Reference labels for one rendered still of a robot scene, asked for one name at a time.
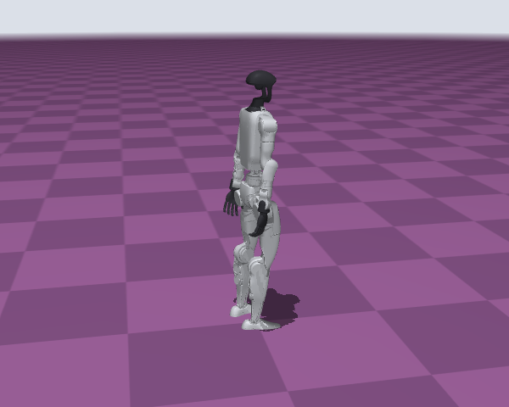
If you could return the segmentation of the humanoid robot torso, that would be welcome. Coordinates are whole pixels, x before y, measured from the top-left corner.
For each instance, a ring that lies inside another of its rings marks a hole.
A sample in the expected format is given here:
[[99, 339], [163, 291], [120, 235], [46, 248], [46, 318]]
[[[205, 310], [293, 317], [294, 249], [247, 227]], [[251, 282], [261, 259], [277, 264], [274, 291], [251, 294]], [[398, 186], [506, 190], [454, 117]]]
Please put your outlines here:
[[273, 116], [264, 106], [260, 106], [261, 111], [251, 111], [252, 113], [245, 110], [246, 108], [240, 115], [239, 152], [241, 165], [250, 172], [246, 174], [245, 181], [241, 181], [239, 191], [242, 202], [253, 208], [254, 198], [260, 192], [260, 175], [263, 173], [260, 167], [259, 117]]

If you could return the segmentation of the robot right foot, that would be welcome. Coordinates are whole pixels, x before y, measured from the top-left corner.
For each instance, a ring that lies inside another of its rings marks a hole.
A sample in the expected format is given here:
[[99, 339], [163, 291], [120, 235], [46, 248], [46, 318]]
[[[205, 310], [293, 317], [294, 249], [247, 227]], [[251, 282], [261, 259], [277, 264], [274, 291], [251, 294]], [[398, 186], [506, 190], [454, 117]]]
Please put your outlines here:
[[[255, 321], [253, 321], [255, 322]], [[257, 322], [257, 321], [256, 321]], [[260, 323], [252, 324], [251, 320], [247, 319], [243, 322], [241, 328], [244, 330], [266, 330], [266, 329], [276, 329], [281, 325], [275, 322], [265, 321], [260, 318]]]

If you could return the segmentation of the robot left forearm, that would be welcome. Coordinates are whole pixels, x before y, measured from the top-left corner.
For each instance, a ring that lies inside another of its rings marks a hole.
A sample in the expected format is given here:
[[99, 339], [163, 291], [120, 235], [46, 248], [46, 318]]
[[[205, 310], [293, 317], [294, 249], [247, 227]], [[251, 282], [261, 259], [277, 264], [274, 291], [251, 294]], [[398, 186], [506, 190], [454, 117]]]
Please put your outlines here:
[[232, 179], [233, 179], [232, 187], [240, 188], [241, 181], [244, 178], [243, 172], [245, 171], [245, 168], [241, 165], [240, 155], [237, 154], [236, 150], [235, 150], [235, 153], [233, 156], [233, 162], [234, 162], [234, 167], [233, 167], [234, 171], [232, 173]]

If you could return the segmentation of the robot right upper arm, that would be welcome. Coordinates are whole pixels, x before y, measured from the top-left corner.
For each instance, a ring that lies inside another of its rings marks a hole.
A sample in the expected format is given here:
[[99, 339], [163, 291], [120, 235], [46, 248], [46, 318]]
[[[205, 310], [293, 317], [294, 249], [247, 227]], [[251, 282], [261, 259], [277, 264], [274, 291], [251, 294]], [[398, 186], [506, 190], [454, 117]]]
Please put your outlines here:
[[[263, 170], [266, 162], [274, 160], [271, 154], [274, 151], [275, 135], [277, 133], [277, 121], [267, 115], [259, 117], [258, 129], [260, 133], [260, 167]], [[275, 160], [274, 160], [275, 161]]]

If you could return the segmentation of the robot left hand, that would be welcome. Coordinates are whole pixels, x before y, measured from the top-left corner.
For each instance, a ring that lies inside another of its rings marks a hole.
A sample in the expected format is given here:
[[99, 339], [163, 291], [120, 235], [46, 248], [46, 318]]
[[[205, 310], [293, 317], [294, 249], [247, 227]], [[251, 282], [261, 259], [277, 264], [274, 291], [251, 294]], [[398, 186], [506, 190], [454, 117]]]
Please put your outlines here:
[[[238, 205], [236, 204], [236, 201], [235, 201], [235, 198], [234, 198], [234, 192], [236, 190], [238, 190], [239, 188], [234, 188], [232, 187], [232, 183], [233, 183], [233, 179], [231, 179], [231, 183], [230, 183], [230, 189], [231, 191], [227, 194], [227, 197], [226, 197], [226, 202], [224, 204], [224, 208], [223, 208], [223, 211], [226, 213], [226, 207], [227, 207], [227, 214], [229, 215], [230, 213], [230, 206], [232, 204], [232, 207], [231, 207], [231, 215], [233, 216], [233, 209], [234, 209], [234, 204], [235, 204], [235, 213], [236, 213], [236, 216], [238, 216]], [[228, 206], [227, 206], [227, 202], [228, 203]], [[241, 206], [242, 209], [244, 209], [243, 206]]]

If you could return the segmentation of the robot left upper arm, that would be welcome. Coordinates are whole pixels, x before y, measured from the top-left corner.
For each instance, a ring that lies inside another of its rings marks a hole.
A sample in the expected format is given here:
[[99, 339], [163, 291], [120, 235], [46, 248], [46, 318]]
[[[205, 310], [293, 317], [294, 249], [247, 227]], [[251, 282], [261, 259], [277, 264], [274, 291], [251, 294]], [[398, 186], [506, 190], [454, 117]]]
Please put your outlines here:
[[240, 110], [240, 113], [239, 113], [238, 138], [237, 138], [237, 144], [236, 144], [236, 152], [237, 152], [237, 154], [238, 154], [238, 155], [240, 155], [240, 152], [239, 152], [240, 115], [241, 115], [241, 113], [242, 113], [243, 109], [244, 109], [244, 108], [242, 108], [242, 109]]

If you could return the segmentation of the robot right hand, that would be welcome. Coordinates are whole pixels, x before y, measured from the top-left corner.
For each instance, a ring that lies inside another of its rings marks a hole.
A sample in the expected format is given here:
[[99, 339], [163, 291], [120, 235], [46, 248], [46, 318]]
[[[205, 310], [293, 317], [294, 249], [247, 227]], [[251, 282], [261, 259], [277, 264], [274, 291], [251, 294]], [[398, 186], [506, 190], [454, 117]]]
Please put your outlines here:
[[266, 208], [266, 203], [265, 203], [265, 201], [261, 200], [259, 202], [259, 207], [258, 207], [260, 216], [257, 220], [257, 227], [255, 228], [255, 230], [252, 234], [251, 233], [248, 234], [251, 237], [258, 237], [265, 230], [265, 226], [266, 226], [267, 219], [268, 219], [267, 213], [270, 213], [270, 209], [265, 209], [265, 208]]

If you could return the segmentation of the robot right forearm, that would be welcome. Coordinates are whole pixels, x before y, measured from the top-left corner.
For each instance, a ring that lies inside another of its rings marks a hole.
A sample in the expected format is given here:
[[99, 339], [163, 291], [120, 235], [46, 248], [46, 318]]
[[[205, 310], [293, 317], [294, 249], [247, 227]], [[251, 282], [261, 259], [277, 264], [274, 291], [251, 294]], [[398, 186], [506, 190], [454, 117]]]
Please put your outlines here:
[[265, 201], [266, 208], [269, 209], [271, 207], [271, 195], [272, 195], [272, 183], [274, 181], [274, 176], [277, 171], [277, 162], [274, 160], [269, 160], [266, 162], [265, 168], [263, 169], [262, 175], [260, 175], [260, 192], [259, 192], [259, 202], [261, 200]]

